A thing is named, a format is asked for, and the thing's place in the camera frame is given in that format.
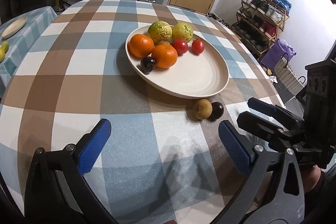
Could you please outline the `person's right hand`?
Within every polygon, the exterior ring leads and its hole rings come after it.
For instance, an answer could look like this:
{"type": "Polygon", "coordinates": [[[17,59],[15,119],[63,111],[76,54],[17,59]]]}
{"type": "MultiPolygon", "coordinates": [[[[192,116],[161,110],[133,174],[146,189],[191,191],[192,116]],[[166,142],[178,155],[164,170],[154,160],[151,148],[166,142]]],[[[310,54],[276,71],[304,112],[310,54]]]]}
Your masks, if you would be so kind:
{"type": "Polygon", "coordinates": [[[304,166],[300,169],[303,190],[305,193],[310,192],[318,184],[321,177],[321,168],[317,165],[314,166],[304,166]]]}

